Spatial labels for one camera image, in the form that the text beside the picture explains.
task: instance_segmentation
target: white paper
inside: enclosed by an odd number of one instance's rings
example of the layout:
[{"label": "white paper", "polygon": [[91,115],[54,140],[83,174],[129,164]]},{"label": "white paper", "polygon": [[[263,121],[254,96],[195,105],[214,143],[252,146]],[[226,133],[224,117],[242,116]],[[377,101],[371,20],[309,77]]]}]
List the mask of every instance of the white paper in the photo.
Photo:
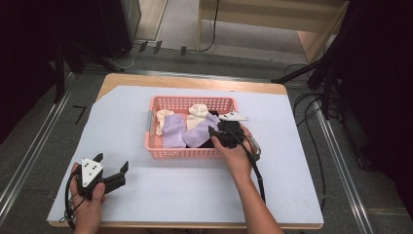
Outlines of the white paper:
[{"label": "white paper", "polygon": [[267,206],[281,224],[323,224],[319,201],[287,96],[119,86],[93,106],[48,221],[62,218],[74,162],[103,153],[103,176],[130,162],[127,184],[107,194],[102,221],[244,223],[241,201],[222,159],[158,159],[144,147],[152,96],[231,97],[262,149],[257,165]]}]

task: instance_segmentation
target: purple cloth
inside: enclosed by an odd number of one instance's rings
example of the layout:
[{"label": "purple cloth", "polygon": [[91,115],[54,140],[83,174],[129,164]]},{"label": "purple cloth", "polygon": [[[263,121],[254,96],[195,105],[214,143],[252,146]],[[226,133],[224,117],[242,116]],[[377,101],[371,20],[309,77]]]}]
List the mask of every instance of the purple cloth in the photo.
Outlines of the purple cloth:
[{"label": "purple cloth", "polygon": [[163,148],[185,148],[186,144],[182,139],[185,133],[185,121],[180,114],[165,116],[165,123],[162,127],[162,147]]},{"label": "purple cloth", "polygon": [[187,131],[183,135],[183,141],[185,141],[186,145],[191,148],[198,148],[207,140],[210,139],[208,126],[213,127],[216,131],[218,131],[217,124],[219,123],[218,117],[215,115],[211,115],[208,113],[206,115],[206,119],[199,123],[195,128]]}]

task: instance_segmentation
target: white cloth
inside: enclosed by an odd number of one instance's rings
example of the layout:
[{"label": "white cloth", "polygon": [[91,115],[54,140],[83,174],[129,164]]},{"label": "white cloth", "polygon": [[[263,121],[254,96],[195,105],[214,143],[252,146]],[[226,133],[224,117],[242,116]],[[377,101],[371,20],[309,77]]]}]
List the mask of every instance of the white cloth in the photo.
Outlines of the white cloth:
[{"label": "white cloth", "polygon": [[207,106],[205,104],[194,104],[189,108],[188,117],[186,118],[187,130],[192,130],[201,122],[203,122],[208,114]]},{"label": "white cloth", "polygon": [[162,133],[162,127],[165,124],[165,116],[173,114],[173,110],[168,110],[168,109],[162,109],[158,110],[156,113],[156,117],[158,119],[158,127],[156,127],[156,135],[161,136]]}]

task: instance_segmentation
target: human hand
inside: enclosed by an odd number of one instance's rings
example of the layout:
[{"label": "human hand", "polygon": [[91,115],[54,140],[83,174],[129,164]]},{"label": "human hand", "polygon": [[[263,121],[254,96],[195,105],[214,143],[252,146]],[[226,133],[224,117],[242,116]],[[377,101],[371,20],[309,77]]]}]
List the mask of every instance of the human hand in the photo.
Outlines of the human hand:
[{"label": "human hand", "polygon": [[[74,172],[79,165],[75,163],[72,168]],[[92,200],[85,199],[78,194],[77,177],[74,176],[70,181],[70,193],[73,197],[73,208],[76,217],[77,234],[94,234],[100,225],[102,218],[102,202],[106,200],[104,197],[105,184],[98,183],[94,188]]]},{"label": "human hand", "polygon": [[[241,125],[246,137],[252,137],[249,130]],[[244,138],[243,145],[252,154],[253,145]],[[248,156],[242,146],[237,145],[235,148],[226,148],[222,146],[221,142],[216,136],[211,137],[213,145],[215,148],[224,156],[228,170],[233,177],[235,183],[245,183],[251,181],[251,163],[249,162]]]}]

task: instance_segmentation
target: metal frame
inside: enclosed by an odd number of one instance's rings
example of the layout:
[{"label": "metal frame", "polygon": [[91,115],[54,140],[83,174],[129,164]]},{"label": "metal frame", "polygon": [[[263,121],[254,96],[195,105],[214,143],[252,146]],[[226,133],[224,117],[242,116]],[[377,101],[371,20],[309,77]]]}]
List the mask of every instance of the metal frame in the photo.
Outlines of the metal frame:
[{"label": "metal frame", "polygon": [[327,140],[328,147],[330,148],[331,156],[333,157],[334,164],[337,168],[337,173],[343,183],[344,191],[346,192],[347,199],[349,200],[350,207],[352,208],[353,215],[358,226],[360,233],[373,234],[373,229],[370,224],[367,211],[358,195],[355,183],[347,169],[346,162],[341,153],[339,144],[334,136],[333,130],[331,128],[330,122],[324,119],[322,111],[319,110],[321,103],[320,101],[314,102],[314,107],[317,110],[317,116],[319,118],[319,123],[321,125],[322,131],[324,133],[325,139]]},{"label": "metal frame", "polygon": [[[148,75],[148,76],[168,76],[168,77],[183,77],[183,78],[197,78],[197,79],[215,79],[226,81],[241,81],[241,82],[255,82],[271,84],[270,79],[265,78],[247,78],[236,76],[218,76],[218,75],[204,75],[204,74],[190,74],[190,73],[177,73],[177,72],[165,72],[165,71],[149,71],[149,70],[133,70],[132,72],[125,72],[125,74],[132,75]],[[304,88],[306,82],[288,82],[285,84],[289,88]]]},{"label": "metal frame", "polygon": [[53,105],[48,117],[37,133],[35,139],[32,141],[30,147],[26,151],[23,159],[21,160],[18,169],[15,171],[12,179],[3,190],[0,196],[0,226],[3,224],[8,212],[10,211],[10,208],[17,199],[19,192],[24,185],[24,182],[26,181],[28,175],[31,172],[31,169],[33,168],[37,158],[39,157],[39,154],[42,151],[46,140],[48,139],[58,117],[61,114],[61,111],[66,105],[72,90],[73,80],[74,75],[73,73],[70,73],[67,77],[69,85],[63,98],[61,98],[58,103],[55,103]]}]

